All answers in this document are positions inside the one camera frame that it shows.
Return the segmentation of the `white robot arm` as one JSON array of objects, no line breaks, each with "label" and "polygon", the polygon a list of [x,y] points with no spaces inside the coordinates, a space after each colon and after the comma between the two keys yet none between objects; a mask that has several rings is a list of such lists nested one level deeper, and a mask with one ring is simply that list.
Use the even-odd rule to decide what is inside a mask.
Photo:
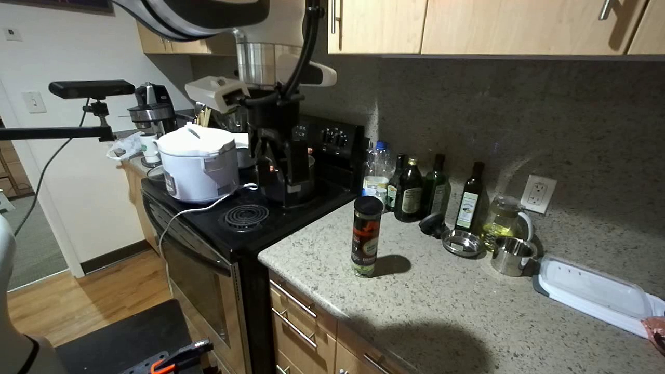
[{"label": "white robot arm", "polygon": [[201,78],[187,95],[216,113],[246,108],[256,180],[264,198],[284,206],[305,201],[315,187],[314,155],[293,135],[299,87],[332,87],[337,70],[314,62],[320,0],[114,0],[149,31],[195,41],[234,36],[237,78]]}]

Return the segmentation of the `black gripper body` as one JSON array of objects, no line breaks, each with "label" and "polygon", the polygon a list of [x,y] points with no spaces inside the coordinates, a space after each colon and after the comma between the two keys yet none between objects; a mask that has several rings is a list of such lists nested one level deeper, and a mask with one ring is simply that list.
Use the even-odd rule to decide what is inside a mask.
[{"label": "black gripper body", "polygon": [[314,168],[307,145],[293,138],[299,102],[276,91],[251,89],[244,107],[250,113],[260,193],[278,204],[305,201],[314,192]]}]

